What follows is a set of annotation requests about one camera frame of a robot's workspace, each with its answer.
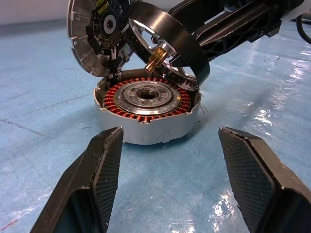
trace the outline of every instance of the disassembled motor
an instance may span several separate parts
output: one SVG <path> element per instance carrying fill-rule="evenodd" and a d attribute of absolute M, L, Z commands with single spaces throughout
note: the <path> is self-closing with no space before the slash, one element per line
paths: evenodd
<path fill-rule="evenodd" d="M 135 0 L 70 0 L 68 33 L 80 66 L 103 78 L 94 90 L 103 128 L 123 126 L 124 142 L 149 145 L 193 128 L 209 61 L 245 41 L 273 36 L 282 19 L 298 16 L 310 3 L 185 0 L 166 13 Z M 121 71 L 133 52 L 145 70 Z"/>

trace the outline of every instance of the carbon fiber texture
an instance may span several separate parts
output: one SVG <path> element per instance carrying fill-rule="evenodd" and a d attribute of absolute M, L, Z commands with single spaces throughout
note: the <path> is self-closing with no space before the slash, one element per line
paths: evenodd
<path fill-rule="evenodd" d="M 99 164 L 93 181 L 93 195 L 103 232 L 107 232 L 113 202 L 118 189 L 123 130 L 117 130 L 106 140 L 104 159 Z"/>
<path fill-rule="evenodd" d="M 219 137 L 234 197 L 250 233 L 256 233 L 274 194 L 274 183 L 244 140 L 223 129 Z"/>

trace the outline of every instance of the wire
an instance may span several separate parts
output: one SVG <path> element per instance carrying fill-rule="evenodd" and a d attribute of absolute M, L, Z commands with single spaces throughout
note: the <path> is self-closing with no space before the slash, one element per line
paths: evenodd
<path fill-rule="evenodd" d="M 301 36 L 301 38 L 304 39 L 304 41 L 306 41 L 307 43 L 311 44 L 311 38 L 303 30 L 302 17 L 301 16 L 298 16 L 296 18 L 296 26 L 297 26 L 297 31 L 298 31 L 299 35 Z"/>

